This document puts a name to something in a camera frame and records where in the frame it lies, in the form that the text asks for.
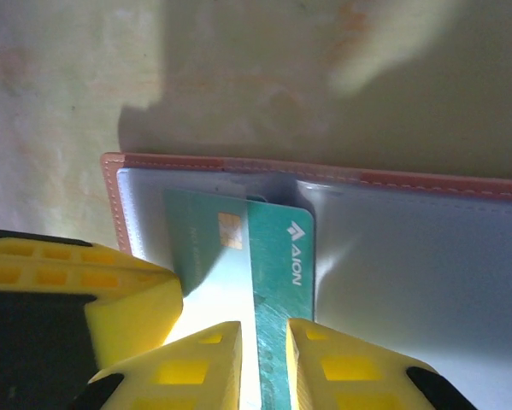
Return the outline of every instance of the stitching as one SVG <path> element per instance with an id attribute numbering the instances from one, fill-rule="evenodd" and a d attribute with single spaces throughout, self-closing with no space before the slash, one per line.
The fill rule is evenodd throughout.
<path id="1" fill-rule="evenodd" d="M 111 186 L 111 174 L 109 172 L 109 164 L 110 163 L 123 163 L 123 160 L 106 160 L 104 168 L 106 171 L 106 179 L 108 181 L 108 186 Z M 298 170 L 289 170 L 287 168 L 277 168 L 277 167 L 251 167 L 247 165 L 231 165 L 228 166 L 225 164 L 225 166 L 214 166 L 214 165 L 188 165 L 188 164 L 162 164 L 159 162 L 150 162 L 150 161 L 129 161 L 129 164 L 135 164 L 135 165 L 145 165 L 145 166 L 155 166 L 160 168 L 184 168 L 184 169 L 225 169 L 228 170 L 242 170 L 242 171 L 258 171 L 258 172 L 276 172 L 276 173 L 290 173 L 294 175 L 299 176 L 307 176 L 307 177 L 317 177 L 322 179 L 330 179 L 332 181 L 349 181 L 349 182 L 355 182 L 359 184 L 365 184 L 365 185 L 375 185 L 375 186 L 389 186 L 392 188 L 408 188 L 408 189 L 415 189 L 415 190 L 426 190 L 426 191 L 448 191 L 448 192 L 455 192 L 460 194 L 472 194 L 472 195 L 500 195 L 500 196 L 512 196 L 512 192 L 492 192 L 490 190 L 458 190 L 456 188 L 444 188 L 442 186 L 431 186 L 426 187 L 422 185 L 410 185 L 410 184 L 393 184 L 393 183 L 387 183 L 384 184 L 382 182 L 377 181 L 367 181 L 364 179 L 358 179 L 354 177 L 344 177 L 342 175 L 333 175 L 333 174 L 324 174 L 324 173 L 311 173 L 311 172 L 305 172 L 305 171 L 298 171 Z M 116 227 L 117 227 L 117 236 L 118 236 L 118 242 L 119 246 L 121 248 L 124 248 L 125 246 L 125 238 L 124 238 L 124 230 L 121 226 L 121 220 L 119 219 L 119 206 L 117 202 L 117 197 L 114 194 L 113 190 L 110 190 L 110 196 L 111 196 L 111 203 L 114 210 L 114 219 L 117 221 Z M 437 205 L 436 202 L 421 202 L 421 203 L 430 203 L 431 205 Z M 454 208 L 461 208 L 458 205 L 453 205 Z M 467 209 L 473 209 L 473 210 L 480 210 L 480 208 L 472 208 L 469 207 Z M 490 208 L 491 212 L 498 212 L 497 209 Z"/>
<path id="2" fill-rule="evenodd" d="M 105 162 L 105 174 L 106 174 L 106 179 L 108 181 L 108 187 L 111 187 L 111 172 L 109 171 L 109 164 L 112 163 L 112 162 L 121 162 L 119 160 L 109 160 L 109 161 L 106 161 Z M 114 193 L 114 190 L 110 189 L 109 190 L 109 195 L 111 196 L 111 206 L 112 206 L 112 209 L 113 209 L 113 218 L 114 220 L 116 221 L 116 228 L 117 228 L 117 242 L 119 243 L 119 248 L 120 249 L 124 249 L 125 248 L 125 242 L 124 242 L 124 237 L 123 237 L 123 230 L 122 230 L 122 223 L 121 223 L 121 219 L 119 218 L 119 208 L 118 208 L 118 205 L 117 205 L 117 198 L 115 196 L 115 193 Z"/>
<path id="3" fill-rule="evenodd" d="M 410 185 L 410 184 L 393 184 L 393 183 L 387 183 L 384 184 L 382 182 L 377 181 L 367 181 L 365 179 L 358 179 L 353 177 L 343 177 L 340 175 L 332 175 L 332 174 L 323 174 L 323 173 L 309 173 L 305 171 L 294 171 L 294 170 L 287 170 L 284 168 L 275 168 L 275 167 L 250 167 L 250 166 L 231 166 L 226 167 L 226 169 L 238 169 L 238 170 L 245 170 L 245 171 L 263 171 L 263 172 L 278 172 L 278 173 L 293 173 L 296 175 L 304 175 L 309 177 L 317 177 L 317 178 L 324 178 L 324 179 L 331 179 L 331 180 L 342 180 L 342 181 L 351 181 L 351 182 L 358 182 L 360 184 L 366 184 L 366 185 L 385 185 L 390 186 L 393 188 L 410 188 L 415 190 L 439 190 L 439 191 L 449 191 L 449 192 L 455 192 L 455 193 L 461 193 L 461 194 L 482 194 L 482 195 L 502 195 L 502 196 L 512 196 L 512 192 L 492 192 L 490 190 L 458 190 L 456 188 L 444 188 L 442 186 L 422 186 L 422 185 Z"/>
<path id="4" fill-rule="evenodd" d="M 350 182 L 361 182 L 360 179 L 354 177 L 344 177 L 341 175 L 330 175 L 324 173 L 309 173 L 305 171 L 292 171 L 288 169 L 273 168 L 273 167 L 248 167 L 248 166 L 226 166 L 226 170 L 242 170 L 242 171 L 259 171 L 265 173 L 293 173 L 295 175 L 303 175 L 306 177 L 317 177 L 331 180 L 350 181 Z"/>

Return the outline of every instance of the wallet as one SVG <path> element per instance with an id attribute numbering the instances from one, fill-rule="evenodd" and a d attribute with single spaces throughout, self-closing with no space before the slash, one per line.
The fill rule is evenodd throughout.
<path id="1" fill-rule="evenodd" d="M 307 210 L 317 323 L 432 363 L 477 408 L 512 408 L 512 180 L 128 153 L 102 168 L 119 248 L 167 268 L 165 190 Z"/>

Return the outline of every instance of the credit card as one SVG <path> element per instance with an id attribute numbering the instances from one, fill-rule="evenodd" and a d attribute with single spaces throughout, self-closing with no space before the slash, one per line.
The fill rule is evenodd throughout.
<path id="1" fill-rule="evenodd" d="M 290 408 L 288 318 L 313 319 L 315 223 L 301 208 L 248 202 L 262 408 Z"/>
<path id="2" fill-rule="evenodd" d="M 313 319 L 315 223 L 301 208 L 165 190 L 184 311 L 167 343 L 240 320 L 240 408 L 290 408 L 285 323 Z"/>

